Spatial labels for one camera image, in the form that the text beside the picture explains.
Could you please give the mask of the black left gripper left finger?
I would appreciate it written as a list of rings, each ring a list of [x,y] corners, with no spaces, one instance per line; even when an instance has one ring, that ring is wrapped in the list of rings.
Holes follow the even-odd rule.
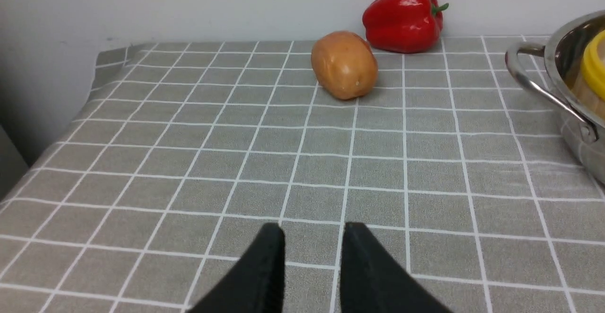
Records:
[[[245,253],[190,313],[280,313],[285,299],[285,234],[264,223]]]

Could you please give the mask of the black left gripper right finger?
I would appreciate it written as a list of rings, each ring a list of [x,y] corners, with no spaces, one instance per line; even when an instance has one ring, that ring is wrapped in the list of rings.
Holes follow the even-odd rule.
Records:
[[[343,313],[450,313],[391,257],[361,222],[346,222],[342,237],[340,307]]]

